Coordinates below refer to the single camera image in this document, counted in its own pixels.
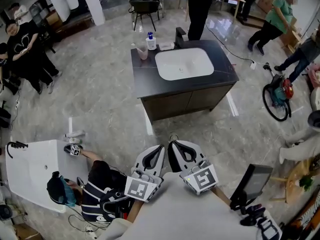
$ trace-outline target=blue face mask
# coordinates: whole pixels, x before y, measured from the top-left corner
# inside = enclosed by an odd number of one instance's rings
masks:
[[[63,186],[64,186],[64,192],[65,192],[65,196],[66,196],[66,199],[67,199],[67,203],[65,203],[66,206],[69,206],[69,207],[75,207],[76,206],[76,196],[74,194],[74,191],[72,190],[72,188],[67,184],[67,182],[65,181],[64,177],[61,176],[60,177],[60,180],[62,181],[63,183]],[[60,196],[59,198],[59,202],[60,203],[63,203],[64,201],[64,198],[63,196]]]

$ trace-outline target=soap dispenser bottle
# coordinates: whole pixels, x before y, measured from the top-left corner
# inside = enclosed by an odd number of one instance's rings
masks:
[[[148,50],[152,51],[157,49],[156,38],[153,37],[152,32],[148,32],[148,37],[145,39],[145,41],[146,41],[146,47],[148,48]]]

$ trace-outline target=woman in black shirt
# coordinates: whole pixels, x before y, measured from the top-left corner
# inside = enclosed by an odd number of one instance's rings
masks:
[[[59,77],[59,72],[47,57],[39,39],[38,28],[31,22],[17,25],[10,20],[5,27],[8,40],[8,57],[17,63],[18,76],[27,79],[33,88],[41,94],[39,80],[44,82],[49,94],[52,93],[54,81],[51,77]]]

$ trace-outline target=white sink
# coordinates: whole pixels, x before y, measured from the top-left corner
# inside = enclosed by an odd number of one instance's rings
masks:
[[[47,182],[52,173],[59,171],[65,179],[77,182],[80,177],[88,182],[86,158],[72,156],[64,151],[68,142],[48,140],[28,143],[27,148],[9,147],[6,152],[6,170],[10,190],[16,195],[44,208],[64,213],[64,205],[53,202],[47,191]]]
[[[155,63],[160,76],[168,81],[211,75],[215,68],[200,48],[159,52]]]

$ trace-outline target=wooden cabinet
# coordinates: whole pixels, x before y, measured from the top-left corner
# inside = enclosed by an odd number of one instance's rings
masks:
[[[229,92],[231,87],[232,85],[225,85],[193,91],[186,110],[213,109]]]
[[[196,111],[214,109],[233,84],[142,98],[142,104],[151,122]]]
[[[192,91],[156,98],[143,98],[142,104],[150,121],[183,115]]]

